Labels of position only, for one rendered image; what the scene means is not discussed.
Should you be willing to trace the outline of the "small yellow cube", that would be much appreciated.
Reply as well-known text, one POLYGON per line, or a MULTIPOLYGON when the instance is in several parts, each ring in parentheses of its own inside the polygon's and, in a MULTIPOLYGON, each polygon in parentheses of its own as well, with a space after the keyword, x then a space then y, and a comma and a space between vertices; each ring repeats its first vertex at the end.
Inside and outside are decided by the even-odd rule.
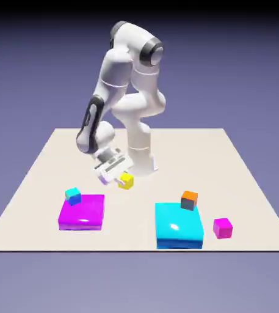
POLYGON ((134 176, 128 172, 122 173, 121 179, 125 182, 125 185, 121 186, 118 184, 119 188, 129 190, 134 184, 134 176))

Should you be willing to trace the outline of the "small cyan cube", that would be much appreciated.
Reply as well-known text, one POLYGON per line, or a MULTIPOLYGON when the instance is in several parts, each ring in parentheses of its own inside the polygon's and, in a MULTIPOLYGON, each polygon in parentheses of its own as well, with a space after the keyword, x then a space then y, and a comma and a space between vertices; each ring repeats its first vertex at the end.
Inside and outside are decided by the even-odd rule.
POLYGON ((65 191, 65 199, 70 206, 81 203, 81 192, 77 188, 71 188, 65 191))

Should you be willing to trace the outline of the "small magenta cube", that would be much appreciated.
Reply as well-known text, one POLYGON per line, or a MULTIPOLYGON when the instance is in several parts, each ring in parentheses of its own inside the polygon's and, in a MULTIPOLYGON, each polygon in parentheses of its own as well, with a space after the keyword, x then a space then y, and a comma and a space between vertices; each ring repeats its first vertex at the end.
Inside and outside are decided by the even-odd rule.
POLYGON ((213 223, 213 232, 217 239, 231 238, 233 225, 228 218, 217 218, 213 223))

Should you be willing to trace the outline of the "large magenta box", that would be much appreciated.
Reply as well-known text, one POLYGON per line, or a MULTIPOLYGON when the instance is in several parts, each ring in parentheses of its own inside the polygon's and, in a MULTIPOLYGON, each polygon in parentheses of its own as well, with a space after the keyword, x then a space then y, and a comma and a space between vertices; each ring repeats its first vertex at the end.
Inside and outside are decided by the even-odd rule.
POLYGON ((74 205, 65 200, 58 217, 59 229, 101 230, 104 205, 103 194, 82 194, 80 203, 74 205))

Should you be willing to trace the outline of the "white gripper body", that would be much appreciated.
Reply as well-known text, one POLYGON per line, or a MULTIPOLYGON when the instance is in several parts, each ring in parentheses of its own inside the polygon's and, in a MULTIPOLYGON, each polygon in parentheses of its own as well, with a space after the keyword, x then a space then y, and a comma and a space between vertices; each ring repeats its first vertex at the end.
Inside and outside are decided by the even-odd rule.
POLYGON ((114 155, 105 163, 97 165, 94 170, 102 179, 116 179, 121 173, 133 166, 132 159, 127 155, 114 155))

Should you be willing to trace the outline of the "large cyan box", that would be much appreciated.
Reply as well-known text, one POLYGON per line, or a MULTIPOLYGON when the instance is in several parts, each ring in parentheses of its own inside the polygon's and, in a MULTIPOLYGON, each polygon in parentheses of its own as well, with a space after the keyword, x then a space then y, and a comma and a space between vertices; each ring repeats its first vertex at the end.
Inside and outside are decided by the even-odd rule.
POLYGON ((186 210, 178 202, 159 202, 154 207, 158 249, 202 248, 204 229, 197 206, 186 210))

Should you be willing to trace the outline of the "small orange cube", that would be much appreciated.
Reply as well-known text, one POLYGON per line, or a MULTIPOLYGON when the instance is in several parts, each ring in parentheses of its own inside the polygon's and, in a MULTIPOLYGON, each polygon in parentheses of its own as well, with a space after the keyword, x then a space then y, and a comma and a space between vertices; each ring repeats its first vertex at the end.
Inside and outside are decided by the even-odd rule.
POLYGON ((198 193, 185 191, 181 196, 181 208, 193 211, 197 206, 198 193))

